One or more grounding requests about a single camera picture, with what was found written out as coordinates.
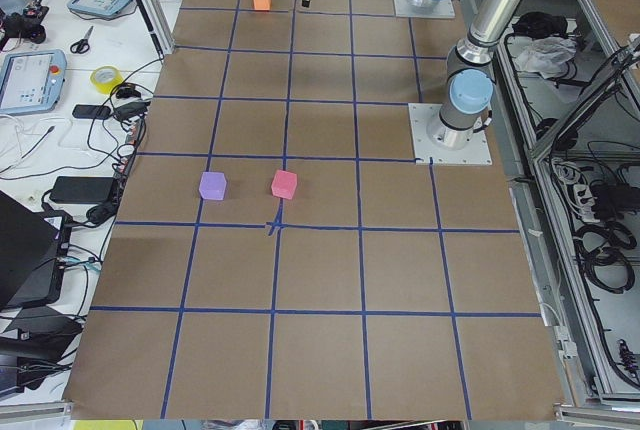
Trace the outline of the pink foam block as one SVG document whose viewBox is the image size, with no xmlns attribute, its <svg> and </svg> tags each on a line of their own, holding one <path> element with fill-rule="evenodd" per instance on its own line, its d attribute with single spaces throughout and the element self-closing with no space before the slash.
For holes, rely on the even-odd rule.
<svg viewBox="0 0 640 430">
<path fill-rule="evenodd" d="M 291 200 L 296 192 L 298 177 L 296 173 L 278 169 L 271 183 L 274 197 Z"/>
</svg>

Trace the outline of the yellow tape roll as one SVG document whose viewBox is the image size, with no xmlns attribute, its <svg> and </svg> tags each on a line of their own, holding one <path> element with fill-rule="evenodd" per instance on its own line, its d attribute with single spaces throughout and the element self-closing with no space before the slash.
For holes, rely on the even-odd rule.
<svg viewBox="0 0 640 430">
<path fill-rule="evenodd" d="M 105 65 L 96 68 L 91 73 L 90 81 L 99 93 L 110 95 L 114 89 L 124 82 L 124 77 L 116 67 Z"/>
</svg>

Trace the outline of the purple foam block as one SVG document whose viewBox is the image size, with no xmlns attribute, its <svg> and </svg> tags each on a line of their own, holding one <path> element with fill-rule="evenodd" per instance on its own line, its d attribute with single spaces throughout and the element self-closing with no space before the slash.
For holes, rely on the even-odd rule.
<svg viewBox="0 0 640 430">
<path fill-rule="evenodd" d="M 204 200 L 222 201 L 225 198 L 227 179 L 223 172 L 203 172 L 199 194 Z"/>
</svg>

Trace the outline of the crumpled white cloth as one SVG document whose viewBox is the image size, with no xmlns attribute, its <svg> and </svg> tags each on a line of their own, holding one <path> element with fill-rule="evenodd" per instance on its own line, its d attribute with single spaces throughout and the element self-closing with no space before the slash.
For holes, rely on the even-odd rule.
<svg viewBox="0 0 640 430">
<path fill-rule="evenodd" d="M 568 69 L 577 52 L 577 44 L 567 38 L 547 37 L 534 40 L 514 59 L 521 72 L 538 73 L 543 78 L 558 77 Z"/>
</svg>

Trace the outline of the black smartphone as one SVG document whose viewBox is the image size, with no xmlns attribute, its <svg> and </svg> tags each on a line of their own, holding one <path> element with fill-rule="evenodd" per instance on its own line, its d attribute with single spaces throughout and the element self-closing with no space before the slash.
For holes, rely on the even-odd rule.
<svg viewBox="0 0 640 430">
<path fill-rule="evenodd" d="M 77 104 L 72 116 L 76 119 L 106 120 L 111 115 L 111 108 L 107 105 Z"/>
</svg>

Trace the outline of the lower teach pendant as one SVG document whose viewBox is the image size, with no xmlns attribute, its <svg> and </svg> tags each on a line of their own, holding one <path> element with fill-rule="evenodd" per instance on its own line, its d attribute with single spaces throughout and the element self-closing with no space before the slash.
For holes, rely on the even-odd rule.
<svg viewBox="0 0 640 430">
<path fill-rule="evenodd" d="M 58 49 L 11 54 L 1 68 L 1 113 L 52 111 L 61 96 L 67 60 Z"/>
</svg>

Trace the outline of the black power adapter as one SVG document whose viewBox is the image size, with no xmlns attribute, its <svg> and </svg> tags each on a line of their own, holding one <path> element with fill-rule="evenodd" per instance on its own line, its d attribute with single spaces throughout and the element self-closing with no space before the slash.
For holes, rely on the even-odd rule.
<svg viewBox="0 0 640 430">
<path fill-rule="evenodd" d="M 59 176 L 50 200 L 67 204 L 102 203 L 109 199 L 114 184 L 113 177 Z"/>
</svg>

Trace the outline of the white power strip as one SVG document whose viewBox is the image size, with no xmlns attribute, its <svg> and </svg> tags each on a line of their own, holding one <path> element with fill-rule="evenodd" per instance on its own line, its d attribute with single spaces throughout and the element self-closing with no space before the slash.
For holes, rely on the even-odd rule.
<svg viewBox="0 0 640 430">
<path fill-rule="evenodd" d="M 574 216 L 583 223 L 598 223 L 593 209 L 595 197 L 578 165 L 569 161 L 554 160 L 553 170 Z"/>
</svg>

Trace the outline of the black laptop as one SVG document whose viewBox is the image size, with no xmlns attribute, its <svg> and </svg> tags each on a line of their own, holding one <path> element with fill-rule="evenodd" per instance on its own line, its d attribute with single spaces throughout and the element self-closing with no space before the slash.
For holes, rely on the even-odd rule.
<svg viewBox="0 0 640 430">
<path fill-rule="evenodd" d="M 61 293 L 71 236 L 62 210 L 33 212 L 1 195 L 1 308 L 39 307 Z"/>
</svg>

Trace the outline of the black handled scissors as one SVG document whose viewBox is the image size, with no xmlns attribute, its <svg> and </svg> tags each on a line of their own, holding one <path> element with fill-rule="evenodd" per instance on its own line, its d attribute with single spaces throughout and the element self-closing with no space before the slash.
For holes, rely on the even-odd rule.
<svg viewBox="0 0 640 430">
<path fill-rule="evenodd" d="M 72 43 L 69 47 L 69 51 L 71 54 L 75 55 L 84 55 L 90 50 L 89 39 L 92 35 L 94 27 L 91 26 L 84 34 L 84 36 L 74 43 Z"/>
</svg>

